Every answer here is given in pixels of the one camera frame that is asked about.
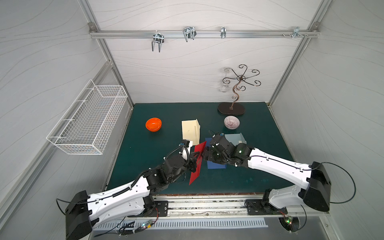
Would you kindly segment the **red envelope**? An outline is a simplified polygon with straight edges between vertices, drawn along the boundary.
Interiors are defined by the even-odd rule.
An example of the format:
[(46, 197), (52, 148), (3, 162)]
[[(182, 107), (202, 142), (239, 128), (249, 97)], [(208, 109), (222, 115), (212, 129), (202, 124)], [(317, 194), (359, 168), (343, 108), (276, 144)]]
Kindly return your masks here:
[(191, 173), (189, 185), (191, 185), (199, 176), (201, 172), (202, 167), (202, 161), (203, 161), (203, 152), (206, 148), (207, 142), (203, 142), (201, 144), (198, 144), (194, 148), (194, 154), (197, 156), (196, 160), (196, 170), (195, 172)]

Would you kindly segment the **dark blue envelope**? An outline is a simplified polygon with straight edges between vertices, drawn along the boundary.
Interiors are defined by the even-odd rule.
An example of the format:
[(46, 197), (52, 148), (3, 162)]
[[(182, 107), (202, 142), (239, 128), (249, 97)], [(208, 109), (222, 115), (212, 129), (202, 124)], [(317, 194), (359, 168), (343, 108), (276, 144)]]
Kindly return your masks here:
[(209, 143), (212, 140), (212, 138), (205, 138), (205, 140), (207, 142), (207, 148), (208, 148), (208, 159), (207, 159), (208, 170), (226, 169), (227, 168), (226, 165), (217, 164), (217, 163), (212, 162), (213, 158), (212, 158), (212, 153), (210, 152), (210, 146), (209, 146)]

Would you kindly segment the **light blue envelope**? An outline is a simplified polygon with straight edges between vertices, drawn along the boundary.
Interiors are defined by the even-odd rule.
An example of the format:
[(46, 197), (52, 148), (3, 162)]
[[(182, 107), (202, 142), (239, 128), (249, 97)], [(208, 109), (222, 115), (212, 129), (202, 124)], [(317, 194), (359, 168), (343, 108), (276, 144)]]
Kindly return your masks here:
[(247, 144), (247, 141), (245, 140), (244, 136), (240, 134), (225, 134), (225, 138), (232, 143), (234, 146), (237, 146), (238, 144)]

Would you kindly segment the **cream envelope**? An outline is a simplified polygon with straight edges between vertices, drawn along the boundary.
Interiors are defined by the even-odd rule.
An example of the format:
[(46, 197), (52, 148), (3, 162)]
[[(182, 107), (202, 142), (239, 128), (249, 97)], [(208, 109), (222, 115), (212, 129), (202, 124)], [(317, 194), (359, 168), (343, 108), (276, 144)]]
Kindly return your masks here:
[(200, 144), (200, 124), (197, 119), (182, 121), (183, 140), (193, 142), (193, 146)]

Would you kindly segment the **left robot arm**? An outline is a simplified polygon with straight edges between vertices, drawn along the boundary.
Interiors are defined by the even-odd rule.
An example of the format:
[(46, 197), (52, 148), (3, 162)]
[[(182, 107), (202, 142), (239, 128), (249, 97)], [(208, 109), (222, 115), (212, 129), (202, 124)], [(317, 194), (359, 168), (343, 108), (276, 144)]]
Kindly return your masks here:
[(199, 156), (200, 152), (183, 151), (125, 185), (90, 195), (86, 191), (76, 193), (64, 211), (66, 239), (79, 240), (116, 218), (151, 214), (156, 207), (153, 195), (167, 189), (186, 171), (194, 173)]

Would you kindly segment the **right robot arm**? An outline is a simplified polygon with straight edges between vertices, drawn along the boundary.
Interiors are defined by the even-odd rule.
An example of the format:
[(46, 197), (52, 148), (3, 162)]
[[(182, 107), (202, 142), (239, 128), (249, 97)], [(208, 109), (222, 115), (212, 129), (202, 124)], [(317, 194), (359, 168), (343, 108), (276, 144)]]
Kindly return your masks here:
[(221, 165), (259, 170), (277, 176), (292, 186), (268, 189), (256, 211), (271, 214), (286, 207), (306, 205), (316, 211), (330, 210), (331, 180), (321, 163), (288, 161), (240, 143), (233, 145), (224, 135), (214, 135), (203, 151), (203, 159)]

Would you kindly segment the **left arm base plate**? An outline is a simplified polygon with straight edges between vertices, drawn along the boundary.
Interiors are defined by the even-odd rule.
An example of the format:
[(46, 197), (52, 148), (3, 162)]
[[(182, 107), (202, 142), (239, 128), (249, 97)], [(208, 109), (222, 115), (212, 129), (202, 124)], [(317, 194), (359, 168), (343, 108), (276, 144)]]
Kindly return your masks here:
[(166, 217), (168, 215), (168, 201), (154, 201), (144, 205), (144, 211), (140, 214), (141, 217), (155, 218)]

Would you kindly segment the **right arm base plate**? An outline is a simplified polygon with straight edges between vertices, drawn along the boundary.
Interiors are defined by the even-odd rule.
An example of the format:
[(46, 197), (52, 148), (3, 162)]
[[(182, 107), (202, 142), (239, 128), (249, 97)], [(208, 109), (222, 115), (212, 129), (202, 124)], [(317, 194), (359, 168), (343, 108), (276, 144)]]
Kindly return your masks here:
[(245, 208), (249, 216), (261, 215), (287, 215), (287, 208), (277, 209), (269, 203), (264, 203), (262, 200), (250, 199), (245, 200)]

